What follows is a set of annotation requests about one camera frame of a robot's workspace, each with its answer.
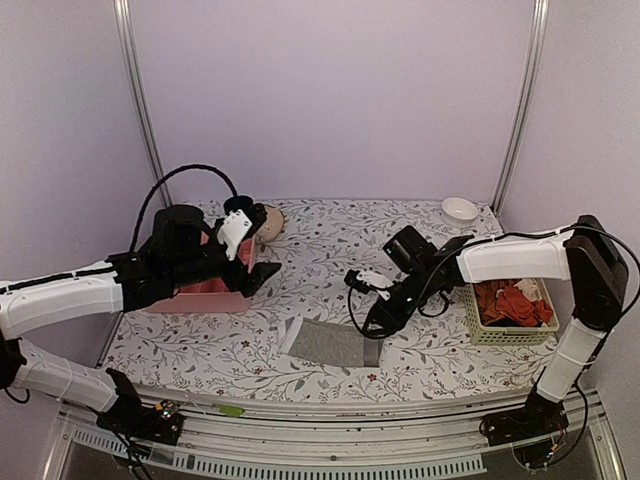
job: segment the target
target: floral tablecloth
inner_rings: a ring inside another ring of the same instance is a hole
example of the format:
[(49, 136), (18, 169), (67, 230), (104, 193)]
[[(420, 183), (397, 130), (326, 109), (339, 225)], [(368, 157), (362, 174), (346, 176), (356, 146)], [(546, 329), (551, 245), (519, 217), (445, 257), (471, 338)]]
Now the floral tablecloth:
[[(443, 224), (438, 202), (279, 200), (285, 233), (260, 246), (258, 260), (283, 268), (241, 314), (150, 314), (124, 316), (105, 366), (147, 386), (193, 393), (289, 402), (397, 402), (460, 398), (526, 387), (555, 348), (555, 339), (532, 347), (485, 347), (468, 342), (464, 307), (453, 305), (436, 319), (418, 315), (387, 339), (380, 368), (337, 368), (278, 353), (276, 324), (301, 315), (348, 323), (350, 268), (371, 267), (398, 275), (381, 246), (405, 225), (413, 225), (441, 246), (467, 233), (500, 233), (487, 205), (463, 231)], [(198, 205), (212, 221), (217, 204)], [(354, 295), (364, 318), (375, 295)], [(437, 299), (427, 306), (435, 313)]]

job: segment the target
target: yellow-green plastic basket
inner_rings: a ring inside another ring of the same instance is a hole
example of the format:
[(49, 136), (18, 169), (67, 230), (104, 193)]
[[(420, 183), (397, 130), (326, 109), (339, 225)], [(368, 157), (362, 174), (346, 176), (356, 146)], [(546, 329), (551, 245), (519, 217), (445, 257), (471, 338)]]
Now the yellow-green plastic basket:
[(536, 279), (536, 283), (542, 298), (553, 309), (553, 316), (546, 327), (485, 327), (480, 322), (473, 285), (462, 287), (460, 290), (466, 310), (464, 321), (471, 335), (471, 343), (474, 345), (540, 345), (554, 335), (560, 327), (556, 309), (553, 307), (544, 282)]

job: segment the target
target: pink plastic bin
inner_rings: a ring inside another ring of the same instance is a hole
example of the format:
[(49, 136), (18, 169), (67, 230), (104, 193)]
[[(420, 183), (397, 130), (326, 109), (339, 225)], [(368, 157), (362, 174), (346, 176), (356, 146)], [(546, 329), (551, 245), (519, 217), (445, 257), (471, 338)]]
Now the pink plastic bin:
[[(245, 240), (238, 249), (242, 263), (253, 267), (255, 260), (255, 240)], [(249, 299), (240, 292), (230, 292), (219, 278), (181, 288), (178, 294), (168, 300), (155, 303), (146, 311), (149, 313), (234, 313), (244, 312), (250, 306)]]

